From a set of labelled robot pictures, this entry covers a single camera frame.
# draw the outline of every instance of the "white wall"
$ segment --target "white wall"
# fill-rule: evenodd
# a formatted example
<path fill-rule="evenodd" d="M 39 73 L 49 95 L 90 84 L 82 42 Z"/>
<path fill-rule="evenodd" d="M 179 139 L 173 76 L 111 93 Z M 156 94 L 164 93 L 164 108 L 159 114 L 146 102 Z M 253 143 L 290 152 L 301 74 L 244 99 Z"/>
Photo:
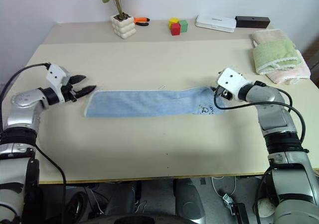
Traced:
<path fill-rule="evenodd" d="M 151 19 L 268 16 L 302 51 L 319 35 L 319 0 L 128 0 L 124 8 Z M 105 21 L 115 13 L 101 0 L 0 0 L 0 83 L 27 63 L 55 21 Z"/>

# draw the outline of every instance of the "black box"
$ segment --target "black box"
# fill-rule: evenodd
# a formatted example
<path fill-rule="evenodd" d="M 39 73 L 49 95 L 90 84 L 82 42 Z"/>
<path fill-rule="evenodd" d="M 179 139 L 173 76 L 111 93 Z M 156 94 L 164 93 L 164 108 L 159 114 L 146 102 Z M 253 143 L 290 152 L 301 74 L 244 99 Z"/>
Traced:
<path fill-rule="evenodd" d="M 270 20 L 261 16 L 236 16 L 236 27 L 266 28 Z"/>

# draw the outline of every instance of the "white plant pot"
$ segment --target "white plant pot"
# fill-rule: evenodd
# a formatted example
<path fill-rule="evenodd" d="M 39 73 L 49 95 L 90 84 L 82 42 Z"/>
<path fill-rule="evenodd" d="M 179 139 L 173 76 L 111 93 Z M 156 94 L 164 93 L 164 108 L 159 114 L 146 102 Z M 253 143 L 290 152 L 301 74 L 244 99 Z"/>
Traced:
<path fill-rule="evenodd" d="M 111 23 L 115 34 L 117 34 L 123 39 L 126 39 L 135 34 L 136 30 L 134 24 L 134 17 L 131 16 L 123 21 L 119 21 L 114 18 L 115 16 L 116 15 L 111 16 Z"/>

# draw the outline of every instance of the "beige tabletop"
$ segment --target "beige tabletop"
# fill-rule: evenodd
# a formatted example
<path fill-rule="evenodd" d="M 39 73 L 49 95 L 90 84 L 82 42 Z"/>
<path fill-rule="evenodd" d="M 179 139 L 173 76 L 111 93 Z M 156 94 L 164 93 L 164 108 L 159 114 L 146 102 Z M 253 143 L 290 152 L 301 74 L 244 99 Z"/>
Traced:
<path fill-rule="evenodd" d="M 80 84 L 101 90 L 183 90 L 215 86 L 217 73 L 231 67 L 249 80 L 286 90 L 304 116 L 303 146 L 319 167 L 316 124 L 319 90 L 311 81 L 276 86 L 255 73 L 250 34 L 225 33 L 189 24 L 172 37 L 166 22 L 138 27 L 128 40 L 114 35 L 108 23 L 58 24 L 29 65 L 52 62 L 72 74 L 86 75 Z M 46 87 L 46 70 L 21 75 L 7 95 Z M 86 118 L 88 97 L 50 107 L 41 115 L 38 142 L 64 170 L 69 183 L 181 176 L 251 175 L 268 167 L 267 149 L 254 107 L 220 115 L 182 114 L 144 118 Z M 293 115 L 296 127 L 301 126 Z M 40 183 L 61 183 L 59 172 L 37 153 Z"/>

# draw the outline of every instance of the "pink towel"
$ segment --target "pink towel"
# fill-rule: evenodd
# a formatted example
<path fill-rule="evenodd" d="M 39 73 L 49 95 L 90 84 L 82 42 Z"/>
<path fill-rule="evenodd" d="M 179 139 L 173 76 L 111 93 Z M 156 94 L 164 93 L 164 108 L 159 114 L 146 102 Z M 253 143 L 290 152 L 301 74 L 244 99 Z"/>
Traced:
<path fill-rule="evenodd" d="M 272 82 L 276 84 L 286 83 L 287 85 L 296 84 L 300 80 L 308 80 L 310 79 L 310 70 L 299 50 L 296 50 L 300 60 L 301 65 L 297 66 L 294 69 L 287 71 L 274 71 L 268 73 L 267 76 Z"/>

